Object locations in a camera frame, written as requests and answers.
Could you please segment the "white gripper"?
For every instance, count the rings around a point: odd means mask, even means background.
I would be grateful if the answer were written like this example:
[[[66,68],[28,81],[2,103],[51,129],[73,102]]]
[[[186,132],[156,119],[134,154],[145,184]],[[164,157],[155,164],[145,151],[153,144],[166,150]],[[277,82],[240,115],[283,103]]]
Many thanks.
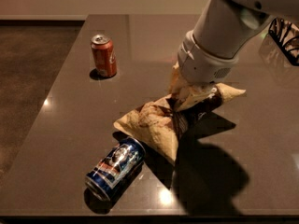
[[[178,63],[172,67],[169,93],[175,101],[173,109],[183,111],[211,98],[218,91],[215,85],[195,83],[223,82],[237,61],[208,54],[189,31],[179,46]]]

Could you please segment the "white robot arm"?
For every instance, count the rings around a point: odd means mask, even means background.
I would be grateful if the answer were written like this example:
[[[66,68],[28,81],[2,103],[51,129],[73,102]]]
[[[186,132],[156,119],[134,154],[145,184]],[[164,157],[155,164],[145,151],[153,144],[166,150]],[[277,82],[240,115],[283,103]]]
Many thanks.
[[[198,22],[178,49],[170,92],[182,111],[212,95],[238,52],[275,18],[297,22],[299,0],[208,0]]]

